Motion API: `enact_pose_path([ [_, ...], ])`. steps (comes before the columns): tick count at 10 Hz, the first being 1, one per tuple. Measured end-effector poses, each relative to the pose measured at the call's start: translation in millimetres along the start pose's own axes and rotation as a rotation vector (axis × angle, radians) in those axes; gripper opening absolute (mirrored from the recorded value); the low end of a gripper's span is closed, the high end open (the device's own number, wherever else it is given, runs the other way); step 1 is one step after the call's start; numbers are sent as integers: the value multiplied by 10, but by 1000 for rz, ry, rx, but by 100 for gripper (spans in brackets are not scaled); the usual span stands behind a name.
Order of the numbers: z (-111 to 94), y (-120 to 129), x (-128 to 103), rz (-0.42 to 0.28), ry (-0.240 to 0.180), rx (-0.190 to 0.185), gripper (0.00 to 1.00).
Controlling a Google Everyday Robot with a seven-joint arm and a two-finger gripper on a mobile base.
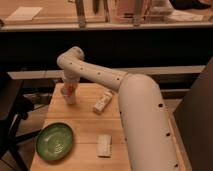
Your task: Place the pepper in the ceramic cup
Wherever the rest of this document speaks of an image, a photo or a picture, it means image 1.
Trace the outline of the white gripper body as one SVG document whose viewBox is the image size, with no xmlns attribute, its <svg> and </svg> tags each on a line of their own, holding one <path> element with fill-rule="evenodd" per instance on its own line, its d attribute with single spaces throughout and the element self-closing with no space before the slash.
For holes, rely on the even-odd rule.
<svg viewBox="0 0 213 171">
<path fill-rule="evenodd" d="M 63 79 L 63 86 L 61 88 L 61 94 L 69 105 L 76 103 L 76 89 L 78 87 L 77 80 Z"/>
</svg>

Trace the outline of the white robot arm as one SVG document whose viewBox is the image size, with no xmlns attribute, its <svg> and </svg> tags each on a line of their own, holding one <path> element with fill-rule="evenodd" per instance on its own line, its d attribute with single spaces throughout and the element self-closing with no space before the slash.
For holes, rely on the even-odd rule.
<svg viewBox="0 0 213 171">
<path fill-rule="evenodd" d="M 118 94 L 132 171 L 180 171 L 167 109 L 151 77 L 87 63 L 77 46 L 58 56 L 57 65 L 66 83 L 84 77 Z"/>
</svg>

